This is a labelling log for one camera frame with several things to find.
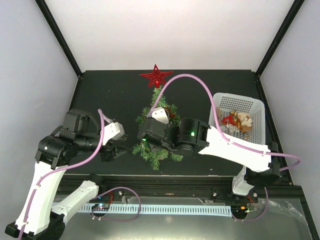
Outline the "white plastic basket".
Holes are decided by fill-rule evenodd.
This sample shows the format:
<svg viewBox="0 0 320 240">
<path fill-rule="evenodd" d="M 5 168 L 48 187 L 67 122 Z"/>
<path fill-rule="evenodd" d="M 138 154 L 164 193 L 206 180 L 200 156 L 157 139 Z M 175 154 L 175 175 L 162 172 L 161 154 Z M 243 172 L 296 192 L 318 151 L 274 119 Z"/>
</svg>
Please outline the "white plastic basket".
<svg viewBox="0 0 320 240">
<path fill-rule="evenodd" d="M 252 130 L 237 134 L 227 134 L 232 137 L 248 141 L 254 144 L 264 145 L 266 143 L 266 124 L 265 124 L 265 105 L 262 101 L 231 93 L 215 93 L 213 101 L 216 107 L 222 110 L 222 116 L 218 119 L 220 129 L 224 134 L 226 133 L 226 126 L 222 121 L 231 113 L 243 112 L 248 113 L 252 118 Z"/>
</svg>

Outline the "red berry sprig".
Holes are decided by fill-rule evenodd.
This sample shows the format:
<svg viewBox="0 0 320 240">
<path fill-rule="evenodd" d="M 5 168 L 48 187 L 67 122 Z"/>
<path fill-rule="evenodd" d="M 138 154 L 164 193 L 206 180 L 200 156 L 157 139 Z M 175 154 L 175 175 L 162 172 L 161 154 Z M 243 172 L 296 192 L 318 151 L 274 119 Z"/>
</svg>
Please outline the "red berry sprig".
<svg viewBox="0 0 320 240">
<path fill-rule="evenodd" d="M 167 107 L 166 110 L 171 119 L 174 119 L 177 116 L 176 111 L 174 109 Z"/>
</svg>

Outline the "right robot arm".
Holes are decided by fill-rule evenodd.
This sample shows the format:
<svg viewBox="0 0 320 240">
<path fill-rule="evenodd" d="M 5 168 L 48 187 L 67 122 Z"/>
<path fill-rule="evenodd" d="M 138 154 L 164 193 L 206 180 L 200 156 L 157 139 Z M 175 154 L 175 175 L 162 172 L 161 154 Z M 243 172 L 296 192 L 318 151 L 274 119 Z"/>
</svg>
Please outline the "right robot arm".
<svg viewBox="0 0 320 240">
<path fill-rule="evenodd" d="M 220 134 L 203 121 L 185 118 L 178 126 L 146 118 L 138 130 L 139 140 L 151 144 L 152 150 L 167 150 L 182 156 L 210 155 L 242 165 L 227 189 L 234 202 L 248 195 L 254 187 L 268 187 L 280 178 L 280 166 L 268 145 L 251 143 Z"/>
</svg>

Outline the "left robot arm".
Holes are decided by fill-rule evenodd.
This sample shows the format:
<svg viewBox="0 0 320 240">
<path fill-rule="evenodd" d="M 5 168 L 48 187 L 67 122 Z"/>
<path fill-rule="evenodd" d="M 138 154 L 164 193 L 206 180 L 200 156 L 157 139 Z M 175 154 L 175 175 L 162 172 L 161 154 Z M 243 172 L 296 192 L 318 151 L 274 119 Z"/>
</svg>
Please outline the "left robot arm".
<svg viewBox="0 0 320 240">
<path fill-rule="evenodd" d="M 39 142 L 26 202 L 17 220 L 6 226 L 7 235 L 18 240 L 58 240 L 86 202 L 107 195 L 103 179 L 91 174 L 61 203 L 53 205 L 67 170 L 88 163 L 97 154 L 110 158 L 114 143 L 125 134 L 119 122 L 107 118 L 101 110 L 98 113 L 100 122 L 87 111 L 69 110 L 63 124 Z"/>
</svg>

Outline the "red star ornament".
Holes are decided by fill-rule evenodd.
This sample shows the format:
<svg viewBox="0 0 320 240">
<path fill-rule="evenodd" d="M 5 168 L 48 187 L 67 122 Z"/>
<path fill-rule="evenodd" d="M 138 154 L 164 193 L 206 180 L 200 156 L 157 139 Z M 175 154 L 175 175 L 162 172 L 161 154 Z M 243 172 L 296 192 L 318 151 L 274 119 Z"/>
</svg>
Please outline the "red star ornament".
<svg viewBox="0 0 320 240">
<path fill-rule="evenodd" d="M 155 64 L 152 72 L 150 73 L 142 73 L 141 77 L 148 79 L 148 87 L 151 88 L 154 86 L 159 89 L 160 86 L 164 86 L 166 84 L 166 77 L 171 75 L 173 71 L 160 71 L 158 66 Z"/>
</svg>

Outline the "small green christmas tree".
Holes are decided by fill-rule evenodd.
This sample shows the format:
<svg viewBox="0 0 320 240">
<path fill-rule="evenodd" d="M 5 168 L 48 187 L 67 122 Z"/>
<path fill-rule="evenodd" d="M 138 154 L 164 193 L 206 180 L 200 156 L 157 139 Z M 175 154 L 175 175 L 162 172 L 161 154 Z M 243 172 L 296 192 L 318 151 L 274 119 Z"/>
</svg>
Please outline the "small green christmas tree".
<svg viewBox="0 0 320 240">
<path fill-rule="evenodd" d="M 147 118 L 147 113 L 150 111 L 151 107 L 156 102 L 163 86 L 160 86 L 160 88 L 154 88 L 153 94 L 151 98 L 151 104 L 150 106 L 146 106 L 143 108 L 142 113 L 140 116 L 138 116 L 135 121 L 138 123 L 138 126 L 141 127 L 143 125 L 144 120 Z M 160 97 L 160 100 L 158 101 L 156 107 L 162 107 L 166 110 L 167 107 L 172 108 L 176 111 L 176 117 L 170 118 L 169 114 L 166 110 L 166 113 L 169 117 L 169 123 L 173 124 L 175 126 L 178 126 L 180 123 L 180 115 L 178 114 L 178 107 L 174 104 L 168 104 L 166 101 L 166 97 L 163 94 Z M 148 138 L 149 136 L 146 135 L 140 143 L 133 146 L 133 154 L 136 155 L 140 153 L 140 156 L 146 161 L 150 163 L 150 166 L 154 171 L 159 170 L 159 166 L 162 160 L 165 160 L 167 158 L 171 158 L 174 162 L 181 162 L 183 159 L 182 155 L 176 154 L 176 153 L 170 153 L 168 150 L 161 147 L 162 141 L 156 142 L 156 139 L 154 137 Z"/>
</svg>

